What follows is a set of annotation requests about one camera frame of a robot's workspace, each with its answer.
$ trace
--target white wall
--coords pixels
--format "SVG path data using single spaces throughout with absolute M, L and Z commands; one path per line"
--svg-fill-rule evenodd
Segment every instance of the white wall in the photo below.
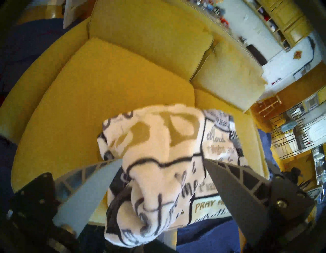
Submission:
M 260 18 L 242 0 L 224 0 L 217 5 L 225 9 L 224 17 L 232 32 L 246 38 L 247 44 L 253 44 L 267 61 L 282 50 Z
M 321 45 L 319 40 L 316 39 L 314 32 L 309 36 L 315 42 L 315 55 L 314 60 L 310 63 L 310 70 L 318 65 L 322 60 Z M 295 51 L 302 51 L 302 57 L 300 60 L 293 59 Z M 293 74 L 300 70 L 307 62 L 312 59 L 312 50 L 308 38 L 303 39 L 299 44 L 292 48 L 289 52 L 284 50 L 280 51 L 275 57 L 262 68 L 264 70 L 263 77 L 268 82 L 265 86 L 266 91 L 258 100 L 264 100 L 265 98 L 274 96 L 277 92 L 283 90 L 290 84 L 296 81 Z

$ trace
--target white blanket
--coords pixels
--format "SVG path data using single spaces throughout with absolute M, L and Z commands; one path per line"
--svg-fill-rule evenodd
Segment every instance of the white blanket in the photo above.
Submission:
M 105 120 L 97 142 L 104 160 L 123 160 L 108 190 L 111 243 L 135 247 L 169 229 L 230 216 L 203 159 L 247 165 L 232 116 L 151 106 Z

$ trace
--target kitchen cabinet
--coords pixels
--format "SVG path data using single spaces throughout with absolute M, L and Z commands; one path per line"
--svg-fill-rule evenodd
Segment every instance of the kitchen cabinet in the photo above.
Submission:
M 302 39 L 307 37 L 312 31 L 313 28 L 309 20 L 305 16 L 302 16 L 293 25 L 291 25 L 286 31 L 284 31 L 284 36 L 287 39 L 290 46 L 294 47 Z
M 243 0 L 269 29 L 278 44 L 290 51 L 313 28 L 294 0 Z
M 278 27 L 285 31 L 304 14 L 292 0 L 284 0 L 271 12 L 271 15 Z
M 266 11 L 271 12 L 278 6 L 283 0 L 258 0 Z

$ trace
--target power cord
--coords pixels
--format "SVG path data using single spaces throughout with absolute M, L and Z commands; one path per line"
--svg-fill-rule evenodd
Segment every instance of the power cord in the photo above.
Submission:
M 312 48 L 312 59 L 309 61 L 309 62 L 307 62 L 301 69 L 299 69 L 297 72 L 295 72 L 294 74 L 293 74 L 293 77 L 298 73 L 298 72 L 300 72 L 302 69 L 304 69 L 306 66 L 308 66 L 313 60 L 314 60 L 314 57 L 315 57 L 315 47 L 316 47 L 316 44 L 315 44 L 315 42 L 314 42 L 314 40 L 310 37 L 310 36 L 308 36 L 308 39 L 309 39 L 309 41 L 310 41 L 310 46 L 311 46 L 311 48 Z

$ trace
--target couch backrest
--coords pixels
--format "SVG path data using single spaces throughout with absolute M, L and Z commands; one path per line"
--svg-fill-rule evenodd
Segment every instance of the couch backrest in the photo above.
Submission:
M 245 58 L 246 63 L 249 64 L 252 68 L 255 69 L 257 75 L 261 76 L 263 74 L 263 69 L 261 68 L 259 62 L 254 58 L 254 56 L 250 53 L 249 50 L 240 42 L 236 36 L 232 34 L 232 31 L 227 29 L 221 22 L 210 14 L 208 14 L 205 10 L 194 6 L 191 2 L 187 0 L 166 0 L 171 5 L 178 7 L 179 9 L 184 10 L 192 19 L 198 19 L 205 25 L 205 30 L 209 31 L 213 37 L 215 42 L 219 42 L 221 40 L 229 43 L 235 50 L 236 55 L 241 55 Z
M 159 0 L 97 0 L 89 25 L 98 37 L 190 80 L 213 42 L 205 25 Z

